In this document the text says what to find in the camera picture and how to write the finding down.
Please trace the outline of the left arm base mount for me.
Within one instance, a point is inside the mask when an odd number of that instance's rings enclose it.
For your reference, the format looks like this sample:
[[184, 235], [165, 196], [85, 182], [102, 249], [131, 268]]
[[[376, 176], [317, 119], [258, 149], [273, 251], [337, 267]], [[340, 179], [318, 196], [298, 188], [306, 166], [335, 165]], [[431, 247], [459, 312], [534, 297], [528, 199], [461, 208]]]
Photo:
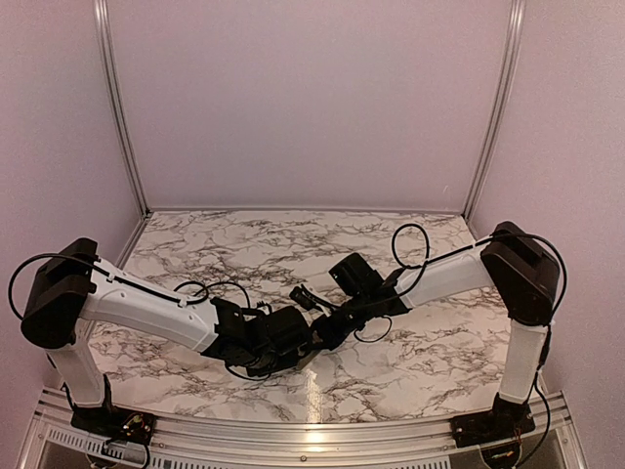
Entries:
[[71, 426], [114, 441], [148, 445], [155, 427], [156, 416], [126, 407], [77, 407]]

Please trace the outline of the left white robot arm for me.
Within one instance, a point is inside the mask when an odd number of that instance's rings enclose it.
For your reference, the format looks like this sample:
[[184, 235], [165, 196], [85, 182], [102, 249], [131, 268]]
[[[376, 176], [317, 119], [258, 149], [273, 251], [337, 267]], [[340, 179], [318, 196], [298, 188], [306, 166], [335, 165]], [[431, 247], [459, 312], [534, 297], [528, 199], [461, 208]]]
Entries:
[[272, 313], [217, 297], [193, 297], [130, 276], [78, 238], [60, 253], [40, 255], [21, 319], [21, 333], [45, 350], [74, 404], [104, 435], [122, 428], [109, 386], [76, 330], [84, 321], [108, 322], [165, 338], [227, 367], [265, 376], [295, 366], [310, 350], [312, 332], [288, 307]]

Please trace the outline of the grey remote control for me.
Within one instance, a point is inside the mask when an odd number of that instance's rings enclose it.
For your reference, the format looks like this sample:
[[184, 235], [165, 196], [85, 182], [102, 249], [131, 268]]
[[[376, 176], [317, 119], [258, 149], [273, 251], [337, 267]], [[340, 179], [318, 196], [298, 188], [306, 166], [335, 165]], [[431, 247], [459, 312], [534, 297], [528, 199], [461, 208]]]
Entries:
[[309, 363], [311, 363], [316, 356], [318, 355], [318, 351], [313, 351], [311, 353], [309, 353], [308, 355], [306, 355], [305, 357], [301, 358], [296, 366], [297, 370], [302, 370], [304, 369]]

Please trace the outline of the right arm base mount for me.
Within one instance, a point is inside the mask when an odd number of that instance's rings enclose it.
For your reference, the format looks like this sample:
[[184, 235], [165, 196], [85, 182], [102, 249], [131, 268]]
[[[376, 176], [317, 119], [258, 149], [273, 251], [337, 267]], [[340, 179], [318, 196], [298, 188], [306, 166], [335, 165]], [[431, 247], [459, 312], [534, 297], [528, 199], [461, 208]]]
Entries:
[[510, 415], [496, 415], [492, 410], [452, 417], [450, 426], [458, 448], [512, 439], [536, 428], [528, 412], [515, 419]]

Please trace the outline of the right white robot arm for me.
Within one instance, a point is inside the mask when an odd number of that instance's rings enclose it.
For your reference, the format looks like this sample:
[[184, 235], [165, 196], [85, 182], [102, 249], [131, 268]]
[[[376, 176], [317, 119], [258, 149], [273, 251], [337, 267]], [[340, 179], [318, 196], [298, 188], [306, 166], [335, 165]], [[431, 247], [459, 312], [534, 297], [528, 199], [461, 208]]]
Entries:
[[340, 306], [315, 319], [321, 346], [333, 350], [370, 320], [407, 314], [433, 301], [484, 288], [496, 290], [511, 323], [501, 401], [484, 416], [483, 428], [503, 438], [521, 423], [521, 408], [549, 353], [553, 317], [566, 293], [568, 272], [562, 254], [546, 238], [502, 222], [474, 243], [416, 266], [400, 263], [387, 277], [355, 253], [330, 275], [347, 295]]

